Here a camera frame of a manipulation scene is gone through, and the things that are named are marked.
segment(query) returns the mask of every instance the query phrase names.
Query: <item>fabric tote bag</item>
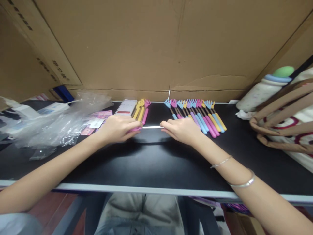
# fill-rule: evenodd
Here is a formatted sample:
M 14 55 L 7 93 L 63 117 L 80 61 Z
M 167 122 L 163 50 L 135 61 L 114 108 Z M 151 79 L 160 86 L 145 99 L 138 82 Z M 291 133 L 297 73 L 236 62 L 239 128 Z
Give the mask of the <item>fabric tote bag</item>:
M 313 173 L 313 83 L 305 83 L 265 106 L 250 120 L 257 139 L 281 149 Z

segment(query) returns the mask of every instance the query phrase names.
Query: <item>bracelet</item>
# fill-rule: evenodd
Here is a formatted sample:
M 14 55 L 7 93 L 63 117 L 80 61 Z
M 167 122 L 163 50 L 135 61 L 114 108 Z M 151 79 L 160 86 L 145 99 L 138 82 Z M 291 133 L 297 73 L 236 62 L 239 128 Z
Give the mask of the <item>bracelet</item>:
M 250 185 L 254 182 L 255 173 L 254 173 L 251 169 L 249 169 L 249 168 L 248 168 L 248 170 L 251 171 L 251 173 L 252 173 L 252 178 L 251 178 L 247 183 L 244 183 L 244 184 L 230 184 L 230 183 L 228 183 L 228 182 L 227 182 L 227 183 L 228 183 L 230 186 L 232 186 L 232 187 L 244 188 L 244 187 L 250 186 Z
M 210 169 L 212 169 L 212 168 L 216 168 L 216 167 L 218 167 L 218 166 L 220 166 L 220 165 L 222 165 L 222 164 L 224 164 L 225 162 L 227 162 L 229 159 L 231 159 L 232 158 L 232 155 L 229 155 L 229 158 L 227 158 L 227 159 L 225 159 L 224 161 L 222 161 L 220 164 L 215 164 L 215 165 L 212 165 L 211 167 L 210 167 Z

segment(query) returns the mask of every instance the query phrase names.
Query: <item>pink handle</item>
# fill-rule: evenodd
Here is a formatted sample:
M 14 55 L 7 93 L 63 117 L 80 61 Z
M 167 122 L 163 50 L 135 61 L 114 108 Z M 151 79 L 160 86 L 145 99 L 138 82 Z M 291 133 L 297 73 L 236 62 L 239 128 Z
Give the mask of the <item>pink handle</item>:
M 219 136 L 219 132 L 218 130 L 216 129 L 216 127 L 214 126 L 213 122 L 211 121 L 211 119 L 206 115 L 205 116 L 206 120 L 208 121 L 208 123 L 210 124 L 211 128 L 210 130 L 213 130 L 214 133 L 216 134 L 216 136 Z
M 133 131 L 140 131 L 140 130 L 141 130 L 141 127 L 135 127 L 133 129 L 129 130 L 127 133 L 133 132 Z
M 198 121 L 197 121 L 195 115 L 193 114 L 193 112 L 190 112 L 190 114 L 191 114 L 193 120 L 195 121 L 195 123 L 197 124 L 197 126 L 201 129 L 201 127 L 200 127 L 200 125 L 199 125 L 199 123 L 198 123 Z
M 146 111 L 144 112 L 144 116 L 143 116 L 143 120 L 142 120 L 142 124 L 146 124 L 146 119 L 147 119 L 147 115 L 148 115 L 148 111 L 149 109 L 147 108 Z
M 216 138 L 216 134 L 215 134 L 214 130 L 212 129 L 212 126 L 209 124 L 208 120 L 206 118 L 203 118 L 203 120 L 204 120 L 205 124 L 207 125 L 207 127 L 209 128 L 209 132 L 210 132 L 211 136 L 213 138 Z

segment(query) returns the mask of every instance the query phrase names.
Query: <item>yellow handle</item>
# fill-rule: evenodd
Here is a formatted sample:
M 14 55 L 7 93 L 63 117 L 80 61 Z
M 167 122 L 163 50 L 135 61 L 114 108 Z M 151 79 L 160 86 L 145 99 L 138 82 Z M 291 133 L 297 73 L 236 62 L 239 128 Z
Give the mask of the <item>yellow handle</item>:
M 212 116 L 212 114 L 208 114 L 209 118 L 211 119 L 211 121 L 213 122 L 215 128 L 217 129 L 218 132 L 221 132 L 222 130 L 220 129 L 220 127 L 218 126 L 218 124 L 216 123 L 214 117 Z
M 136 117 L 137 117 L 137 115 L 139 113 L 139 109 L 140 109 L 140 107 L 136 108 L 135 114 L 133 116 L 134 119 L 136 119 Z
M 139 114 L 139 117 L 138 117 L 138 121 L 140 121 L 140 122 L 142 120 L 143 113 L 144 113 L 144 107 L 142 107 L 140 114 Z
M 226 126 L 224 125 L 222 119 L 219 117 L 218 113 L 215 113 L 215 115 L 217 116 L 217 119 L 219 120 L 220 124 L 222 125 L 222 128 L 224 129 L 224 131 L 227 130 Z

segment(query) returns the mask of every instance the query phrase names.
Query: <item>transparent plastic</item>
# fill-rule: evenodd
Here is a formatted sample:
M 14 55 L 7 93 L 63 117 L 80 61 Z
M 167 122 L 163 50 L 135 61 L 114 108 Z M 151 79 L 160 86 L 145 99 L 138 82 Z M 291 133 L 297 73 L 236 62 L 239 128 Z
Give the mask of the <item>transparent plastic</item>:
M 111 97 L 90 92 L 78 93 L 76 100 L 67 110 L 32 119 L 23 118 L 15 125 L 6 125 L 1 131 L 18 127 L 20 131 L 10 133 L 15 145 L 38 149 L 39 152 L 35 153 L 39 155 L 37 159 L 42 159 L 41 155 L 47 157 L 53 153 L 53 147 L 76 144 L 81 131 L 87 126 L 88 116 L 113 105 Z

